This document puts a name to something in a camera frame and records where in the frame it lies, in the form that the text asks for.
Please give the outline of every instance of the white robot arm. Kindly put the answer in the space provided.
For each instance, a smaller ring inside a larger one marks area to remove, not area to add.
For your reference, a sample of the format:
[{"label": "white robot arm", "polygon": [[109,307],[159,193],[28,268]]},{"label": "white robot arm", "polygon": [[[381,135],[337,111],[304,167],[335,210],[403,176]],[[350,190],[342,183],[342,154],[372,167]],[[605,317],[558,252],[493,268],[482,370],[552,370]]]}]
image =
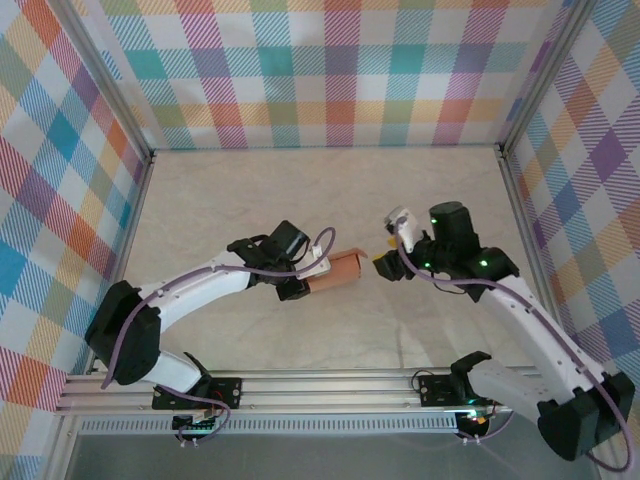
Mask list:
[{"label": "white robot arm", "polygon": [[[385,218],[398,249],[374,260],[378,273],[392,281],[420,276],[462,288],[495,315],[541,377],[524,377],[475,352],[451,365],[447,383],[460,402],[491,399],[510,407],[537,424],[547,444],[566,460],[620,431],[635,392],[631,380],[622,372],[608,374],[569,338],[504,252],[480,246],[462,204],[436,205],[429,213],[434,239],[403,207]],[[452,280],[433,279],[421,270],[447,273]]]},{"label": "white robot arm", "polygon": [[[319,243],[324,233],[332,234],[325,252]],[[191,362],[160,351],[160,335],[194,310],[259,283],[274,285],[283,301],[307,295],[308,279],[331,269],[327,254],[334,239],[335,230],[328,228],[310,245],[303,232],[283,221],[271,235],[235,241],[227,251],[178,277],[139,288],[126,281],[112,285],[85,335],[97,357],[110,365],[105,384],[112,376],[122,385],[151,382],[211,398],[212,379],[206,369],[189,354]],[[295,259],[305,244],[304,253]]]}]

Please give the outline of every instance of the plaid wallpaper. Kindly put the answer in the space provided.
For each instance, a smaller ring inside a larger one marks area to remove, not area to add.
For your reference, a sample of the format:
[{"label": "plaid wallpaper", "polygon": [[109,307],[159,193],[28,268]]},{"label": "plaid wallpaper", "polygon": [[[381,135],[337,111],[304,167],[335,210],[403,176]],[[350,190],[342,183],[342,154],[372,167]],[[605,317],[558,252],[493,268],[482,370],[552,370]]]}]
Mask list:
[{"label": "plaid wallpaper", "polygon": [[142,161],[44,0],[0,0],[0,478],[41,461]]},{"label": "plaid wallpaper", "polygon": [[492,144],[550,0],[74,3],[149,142],[194,149]]},{"label": "plaid wallpaper", "polygon": [[567,20],[569,10],[575,3],[575,0],[563,0],[562,6],[560,7],[560,11],[557,13],[556,18],[553,21],[553,25],[547,31],[544,42],[536,55],[535,60],[531,64],[531,68],[529,69],[529,73],[527,73],[527,77],[520,87],[520,91],[518,92],[518,96],[516,97],[515,102],[511,105],[511,110],[509,110],[509,115],[507,116],[507,120],[502,125],[500,129],[500,133],[498,134],[497,143],[504,143],[507,135],[511,131],[513,127],[513,122],[517,118],[520,113],[520,108],[522,107],[522,102],[531,92],[531,88],[536,83],[538,79],[538,75],[540,74],[540,69],[542,65],[547,60],[550,54],[551,46],[555,43],[558,38],[564,24]]},{"label": "plaid wallpaper", "polygon": [[[639,25],[640,0],[598,3],[513,165],[565,329],[637,387]],[[640,402],[634,414],[640,441]]]}]

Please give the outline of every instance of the cable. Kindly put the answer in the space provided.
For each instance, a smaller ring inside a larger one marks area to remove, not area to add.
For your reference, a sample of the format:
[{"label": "cable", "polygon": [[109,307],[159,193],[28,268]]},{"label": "cable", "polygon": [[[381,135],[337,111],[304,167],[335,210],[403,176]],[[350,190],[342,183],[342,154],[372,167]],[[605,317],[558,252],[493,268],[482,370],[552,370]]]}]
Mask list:
[{"label": "cable", "polygon": [[[436,278],[435,275],[433,274],[433,272],[431,272],[431,278]],[[433,286],[436,287],[437,290],[440,290],[441,292],[444,292],[444,293],[450,293],[451,295],[466,295],[467,294],[467,292],[454,292],[452,290],[445,290],[440,285],[438,285],[436,282],[433,283]]]},{"label": "cable", "polygon": [[208,442],[213,437],[215,437],[218,434],[218,432],[220,432],[220,430],[222,430],[227,425],[227,423],[229,422],[229,419],[231,418],[231,409],[229,408],[229,405],[227,405],[224,402],[220,402],[218,400],[213,400],[211,398],[194,397],[193,395],[188,395],[186,393],[178,392],[177,390],[174,390],[173,388],[169,388],[169,387],[165,387],[165,386],[162,386],[162,388],[164,390],[166,390],[168,393],[170,393],[171,395],[174,395],[176,397],[184,398],[185,400],[190,400],[192,402],[209,403],[209,404],[213,405],[214,407],[221,407],[225,412],[227,412],[227,415],[224,417],[224,420],[220,423],[220,425],[218,425],[218,427],[215,430],[213,430],[211,433],[208,433],[207,435],[202,437],[200,440],[194,439],[191,442],[188,442],[182,436],[182,432],[184,431],[184,429],[187,426],[184,425],[184,426],[180,427],[178,429],[178,440],[180,440],[180,446],[181,447],[184,447],[185,445],[191,444],[191,445],[193,445],[194,448],[198,448],[198,443]]},{"label": "cable", "polygon": [[302,259],[304,258],[304,256],[307,254],[307,252],[309,251],[309,245],[311,245],[311,239],[307,237],[307,241],[304,242],[304,253],[302,255],[300,255],[298,258],[296,258],[295,260],[291,261],[292,265],[297,265],[299,264]]},{"label": "cable", "polygon": [[[249,272],[249,273],[257,273],[260,275],[267,275],[272,277],[293,277],[296,275],[300,275],[301,273],[308,272],[309,270],[312,270],[313,268],[318,266],[329,255],[329,251],[333,247],[333,243],[335,242],[335,239],[336,239],[335,228],[327,227],[324,230],[322,230],[320,234],[316,237],[316,241],[314,242],[314,245],[318,245],[322,237],[326,235],[328,232],[331,233],[331,238],[329,239],[329,244],[327,245],[327,248],[325,249],[325,251],[322,253],[322,255],[320,255],[320,257],[318,257],[318,259],[315,262],[311,263],[309,266],[302,268],[300,270],[293,271],[293,272],[269,272],[267,270],[258,270],[255,268],[234,267],[230,265],[218,265],[213,268],[213,272],[217,272],[217,271]],[[171,290],[176,285],[179,285],[193,277],[197,277],[198,275],[202,275],[205,273],[210,273],[211,271],[212,271],[211,267],[201,267],[201,268],[197,268],[196,270],[192,270],[191,272],[187,272],[183,275],[180,275],[179,277],[174,278],[170,282],[162,285],[159,289],[151,292],[146,298],[144,298],[138,305],[135,306],[135,308],[131,311],[129,316],[125,319],[124,323],[122,324],[122,327],[120,328],[120,332],[118,333],[118,337],[116,338],[116,342],[113,346],[113,351],[111,352],[111,359],[109,360],[107,376],[105,377],[104,381],[102,382],[102,385],[100,386],[102,390],[106,389],[109,386],[109,384],[113,381],[113,375],[115,372],[116,365],[118,363],[118,357],[120,356],[120,350],[122,349],[122,344],[124,343],[124,338],[127,334],[127,331],[129,330],[129,327],[131,326],[131,323],[133,323],[133,320],[136,318],[136,315],[140,313],[140,310],[142,310],[146,305],[148,305],[149,302],[159,297],[161,293],[163,294],[164,292]]]},{"label": "cable", "polygon": [[118,357],[120,356],[120,350],[122,349],[122,344],[124,343],[124,337],[126,336],[127,331],[129,330],[129,327],[133,323],[133,320],[136,318],[136,315],[140,313],[140,310],[142,310],[147,304],[149,304],[149,302],[158,298],[161,293],[164,294],[165,291],[172,289],[176,285],[179,285],[193,277],[197,277],[198,275],[202,275],[204,273],[210,273],[210,272],[211,272],[211,267],[200,267],[195,270],[192,270],[191,272],[187,272],[183,275],[180,275],[179,277],[174,278],[170,282],[162,285],[162,287],[160,287],[159,289],[151,292],[144,300],[142,300],[138,305],[135,306],[135,308],[131,311],[129,316],[126,318],[126,320],[122,324],[122,327],[120,328],[120,333],[118,333],[116,342],[113,345],[113,351],[111,352],[111,359],[109,360],[109,366],[107,369],[107,376],[104,378],[104,382],[102,382],[102,385],[100,386],[102,390],[107,388],[109,384],[113,381],[113,375],[115,373],[116,365],[118,363]]},{"label": "cable", "polygon": [[327,233],[331,234],[331,238],[329,239],[329,243],[327,244],[327,248],[325,248],[324,252],[322,252],[322,255],[320,255],[316,259],[315,262],[311,263],[310,265],[307,265],[304,268],[301,268],[300,270],[294,270],[292,272],[271,272],[269,270],[260,270],[258,268],[251,268],[251,267],[240,267],[240,266],[236,266],[236,265],[216,265],[213,268],[213,271],[214,272],[247,272],[247,273],[255,273],[256,275],[264,275],[264,276],[267,276],[267,277],[277,277],[277,278],[295,277],[295,276],[300,275],[302,273],[306,273],[306,272],[309,272],[309,271],[313,270],[318,265],[320,265],[324,261],[325,258],[327,258],[329,256],[329,252],[333,248],[333,243],[336,240],[336,229],[335,228],[326,227],[324,230],[322,230],[320,232],[320,234],[316,237],[315,242],[313,242],[313,246],[315,247],[315,246],[319,245],[320,244],[320,240]]},{"label": "cable", "polygon": [[418,374],[420,372],[427,372],[429,375],[435,375],[432,371],[427,370],[425,368],[421,368],[420,370],[416,370],[416,372],[413,374],[413,377],[411,377],[411,380],[409,380],[409,385],[411,386],[413,391],[416,392],[416,393],[420,393],[420,389],[416,388],[415,384],[413,382],[415,381],[416,377],[418,376]]},{"label": "cable", "polygon": [[[191,279],[193,277],[197,277],[197,276],[205,274],[205,273],[210,273],[211,271],[213,271],[214,273],[217,272],[217,271],[227,271],[227,272],[240,271],[240,272],[257,273],[259,275],[267,275],[267,276],[272,276],[272,277],[293,277],[293,276],[296,276],[296,275],[300,275],[301,273],[308,272],[309,270],[312,270],[316,266],[320,265],[320,263],[322,263],[324,261],[324,259],[329,256],[329,252],[331,251],[331,248],[333,247],[333,244],[334,244],[335,239],[336,239],[336,229],[335,228],[326,227],[324,230],[322,230],[320,232],[320,234],[316,237],[314,245],[318,245],[320,243],[320,240],[322,239],[322,237],[324,235],[326,235],[327,233],[331,233],[331,238],[329,239],[329,243],[328,243],[327,248],[325,249],[325,251],[322,253],[322,255],[320,255],[320,257],[318,257],[318,259],[315,262],[311,263],[307,267],[302,268],[300,270],[293,271],[293,272],[270,272],[270,271],[267,271],[267,270],[258,270],[258,269],[246,268],[246,267],[233,267],[233,266],[229,266],[229,265],[218,265],[218,266],[214,267],[213,269],[211,267],[200,267],[200,268],[197,268],[195,270],[192,270],[191,272],[187,272],[187,273],[185,273],[183,275],[180,275],[177,278],[174,278],[170,282],[167,282],[166,284],[162,285],[159,289],[156,289],[153,292],[151,292],[147,297],[145,297],[140,303],[138,303],[135,306],[135,308],[131,311],[131,313],[127,316],[127,318],[125,319],[124,323],[122,324],[122,327],[120,328],[120,332],[118,333],[118,337],[116,338],[116,341],[115,341],[115,343],[113,345],[113,351],[111,352],[111,358],[109,359],[109,366],[107,368],[107,375],[105,376],[105,379],[102,382],[102,385],[100,386],[100,388],[102,390],[105,390],[109,386],[109,384],[113,381],[113,375],[115,373],[116,365],[118,364],[118,357],[120,356],[120,351],[122,350],[122,344],[124,343],[124,339],[125,339],[125,337],[127,335],[127,331],[129,330],[129,327],[131,327],[131,324],[133,323],[133,320],[136,318],[136,315],[138,315],[138,313],[140,313],[140,310],[142,310],[146,305],[148,305],[149,302],[151,302],[152,300],[155,300],[159,296],[163,295],[164,292],[171,290],[176,285],[179,285],[179,284],[181,284],[183,282],[186,282],[187,280],[189,280],[189,279]],[[262,237],[263,236],[261,236],[261,235],[253,237],[253,238],[256,239],[256,240],[253,240],[253,241],[261,241],[261,240],[264,239]],[[221,407],[222,409],[224,409],[227,412],[227,415],[226,415],[224,421],[220,424],[220,426],[218,428],[216,428],[210,434],[208,434],[205,437],[201,438],[200,439],[200,443],[206,442],[206,441],[210,440],[211,438],[215,437],[218,434],[218,432],[224,428],[224,426],[229,421],[229,418],[231,417],[231,409],[224,402],[220,402],[218,400],[213,400],[213,399],[210,399],[210,398],[194,397],[194,396],[188,395],[186,393],[178,392],[177,390],[174,390],[174,389],[172,389],[170,387],[166,387],[164,385],[160,385],[160,386],[163,389],[165,389],[167,392],[169,392],[172,395],[175,395],[177,397],[181,397],[181,398],[184,398],[186,400],[191,400],[191,401],[196,401],[196,402],[209,403],[209,404],[214,405],[214,406],[217,405],[217,406]],[[184,446],[186,444],[185,443],[186,440],[182,437],[182,431],[184,430],[184,428],[185,427],[182,427],[180,430],[178,430],[178,438],[182,442],[181,443],[182,446]],[[196,443],[195,439],[194,439],[194,441],[192,443],[193,443],[194,447],[197,447],[198,444]]]},{"label": "cable", "polygon": [[635,465],[635,448],[633,443],[633,436],[631,433],[631,429],[622,415],[622,412],[617,407],[611,396],[607,393],[600,382],[596,379],[596,377],[589,371],[584,362],[580,359],[580,357],[573,351],[573,349],[564,341],[562,336],[553,328],[553,326],[549,323],[549,321],[542,315],[527,299],[525,299],[522,295],[515,292],[511,288],[502,285],[498,282],[493,282],[491,280],[485,280],[482,278],[473,278],[473,279],[464,279],[464,280],[443,280],[440,278],[431,278],[429,275],[426,275],[424,272],[421,272],[418,268],[416,268],[409,257],[407,256],[407,252],[404,249],[404,244],[402,243],[402,238],[398,234],[398,226],[406,222],[406,217],[400,217],[396,221],[395,228],[395,238],[396,245],[398,245],[398,253],[400,254],[400,258],[407,266],[409,270],[411,270],[416,276],[426,280],[431,283],[439,283],[440,285],[485,285],[487,287],[495,288],[500,290],[501,292],[506,293],[508,296],[516,300],[520,303],[524,308],[529,309],[531,314],[540,321],[540,323],[545,327],[545,329],[549,332],[549,334],[554,338],[554,340],[560,345],[560,347],[564,350],[564,352],[571,358],[573,363],[576,364],[578,369],[584,374],[585,377],[593,384],[594,388],[598,391],[598,393],[602,396],[604,401],[607,403],[611,411],[613,412],[616,421],[620,425],[620,430],[622,431],[622,435],[624,436],[625,442],[627,444],[627,461],[622,467],[614,467],[604,463],[603,461],[595,458],[591,453],[587,453],[587,457],[594,461],[598,466],[608,470],[610,472],[615,473],[623,473],[628,472],[633,469]]}]

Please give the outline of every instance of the cardboard tube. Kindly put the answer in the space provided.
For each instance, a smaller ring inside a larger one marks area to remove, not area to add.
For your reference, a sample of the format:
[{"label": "cardboard tube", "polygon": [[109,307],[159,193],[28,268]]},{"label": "cardboard tube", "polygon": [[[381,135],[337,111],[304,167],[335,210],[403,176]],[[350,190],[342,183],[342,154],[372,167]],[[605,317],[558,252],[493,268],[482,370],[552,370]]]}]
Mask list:
[{"label": "cardboard tube", "polygon": [[367,258],[367,254],[359,248],[329,255],[331,270],[324,275],[307,279],[311,293],[358,280],[361,270],[360,257]]}]

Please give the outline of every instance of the beige floor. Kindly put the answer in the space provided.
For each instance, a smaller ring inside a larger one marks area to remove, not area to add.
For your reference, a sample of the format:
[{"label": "beige floor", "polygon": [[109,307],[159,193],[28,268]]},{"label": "beige floor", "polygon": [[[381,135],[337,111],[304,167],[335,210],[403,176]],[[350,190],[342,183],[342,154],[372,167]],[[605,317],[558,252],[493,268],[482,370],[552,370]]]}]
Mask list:
[{"label": "beige floor", "polygon": [[[160,153],[126,272],[132,284],[196,266],[228,243],[288,219],[336,248],[388,250],[382,218],[399,204],[428,219],[460,200],[484,245],[499,246],[531,282],[493,151],[484,148]],[[261,285],[184,318],[163,336],[212,369],[448,366],[475,350],[530,362],[466,296],[414,279],[391,283],[370,262],[351,286],[280,303]]]}]

